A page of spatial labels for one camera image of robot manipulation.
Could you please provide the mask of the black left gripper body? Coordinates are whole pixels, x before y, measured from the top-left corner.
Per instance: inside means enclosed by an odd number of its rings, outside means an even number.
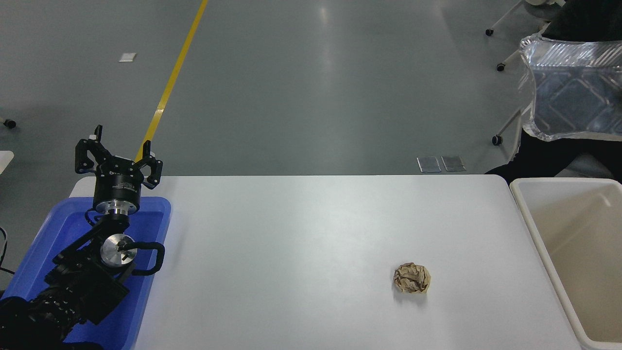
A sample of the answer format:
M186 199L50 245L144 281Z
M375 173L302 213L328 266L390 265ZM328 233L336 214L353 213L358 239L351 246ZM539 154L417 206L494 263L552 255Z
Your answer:
M98 164L95 174L93 206L102 206L111 201L126 201L134 207L140 206L144 175L130 159L107 158Z

